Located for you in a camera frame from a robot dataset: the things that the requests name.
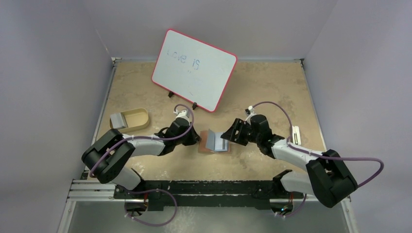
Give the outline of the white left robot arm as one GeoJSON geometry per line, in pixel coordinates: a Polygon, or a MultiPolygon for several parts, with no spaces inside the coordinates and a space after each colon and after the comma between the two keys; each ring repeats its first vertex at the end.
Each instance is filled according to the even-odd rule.
{"type": "Polygon", "coordinates": [[[163,156],[176,146],[192,146],[200,140],[192,123],[177,117],[169,127],[150,136],[131,136],[110,129],[83,153],[81,160],[100,183],[119,185],[132,198],[138,199],[143,196],[145,185],[136,171],[126,167],[131,157],[163,156]]]}

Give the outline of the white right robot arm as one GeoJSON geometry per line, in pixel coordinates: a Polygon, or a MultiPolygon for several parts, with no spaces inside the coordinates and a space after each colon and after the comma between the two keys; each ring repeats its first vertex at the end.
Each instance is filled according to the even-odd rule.
{"type": "Polygon", "coordinates": [[[332,208],[358,189],[357,181],[336,151],[316,156],[306,148],[294,148],[286,138],[272,132],[264,115],[254,115],[248,121],[235,119],[221,138],[243,146],[255,143],[262,154],[305,171],[285,170],[274,177],[273,192],[280,198],[299,192],[313,195],[322,205],[332,208]]]}

